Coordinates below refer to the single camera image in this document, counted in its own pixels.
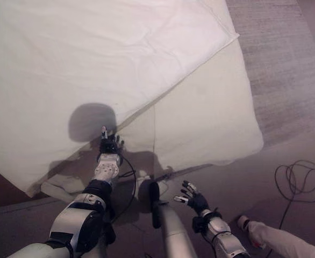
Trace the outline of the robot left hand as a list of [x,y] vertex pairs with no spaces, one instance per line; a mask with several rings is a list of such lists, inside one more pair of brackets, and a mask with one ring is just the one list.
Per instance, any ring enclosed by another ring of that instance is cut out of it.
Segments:
[[123,149],[125,141],[119,134],[109,134],[107,127],[102,126],[99,152],[101,154],[119,154]]

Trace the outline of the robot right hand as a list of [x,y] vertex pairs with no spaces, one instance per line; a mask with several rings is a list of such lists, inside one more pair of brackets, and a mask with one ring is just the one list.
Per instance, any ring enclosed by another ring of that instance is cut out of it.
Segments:
[[190,181],[183,181],[182,195],[174,196],[173,200],[183,203],[192,208],[198,216],[202,216],[204,211],[209,212],[210,208],[205,197],[197,190],[196,186]]

